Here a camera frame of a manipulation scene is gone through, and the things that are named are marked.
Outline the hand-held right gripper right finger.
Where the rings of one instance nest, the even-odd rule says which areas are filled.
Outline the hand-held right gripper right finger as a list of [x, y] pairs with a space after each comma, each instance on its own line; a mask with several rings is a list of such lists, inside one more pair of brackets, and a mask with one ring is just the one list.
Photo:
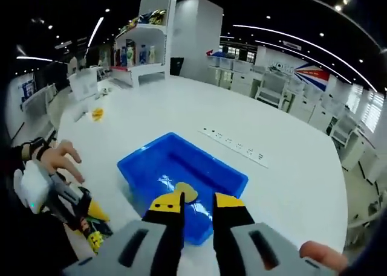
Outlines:
[[243, 201], [213, 195], [213, 248], [221, 275], [330, 275], [301, 257], [297, 247], [267, 224], [256, 223]]

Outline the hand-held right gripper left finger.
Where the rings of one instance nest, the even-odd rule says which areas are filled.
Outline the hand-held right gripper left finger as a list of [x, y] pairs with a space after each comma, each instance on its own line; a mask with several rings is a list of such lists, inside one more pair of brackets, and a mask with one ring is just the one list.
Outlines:
[[177, 275], [184, 246], [183, 192], [156, 198], [141, 220], [129, 222], [62, 275]]

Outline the person's left hand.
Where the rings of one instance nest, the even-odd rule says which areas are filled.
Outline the person's left hand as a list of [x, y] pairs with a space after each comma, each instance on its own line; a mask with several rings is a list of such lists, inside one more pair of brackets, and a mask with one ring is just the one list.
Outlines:
[[68, 140], [62, 140], [56, 147], [41, 146], [34, 152], [33, 156], [41, 162], [49, 174], [52, 175], [61, 168], [68, 171], [77, 182], [83, 184], [85, 181], [83, 176], [73, 162], [67, 158], [67, 155], [78, 164], [82, 162], [78, 151]]

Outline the person's right hand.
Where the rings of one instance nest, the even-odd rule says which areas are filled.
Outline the person's right hand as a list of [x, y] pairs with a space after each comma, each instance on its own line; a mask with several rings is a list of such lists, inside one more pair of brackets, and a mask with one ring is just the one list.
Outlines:
[[305, 242], [299, 250], [300, 257], [308, 257], [340, 273], [348, 266], [347, 258], [329, 246], [314, 242]]

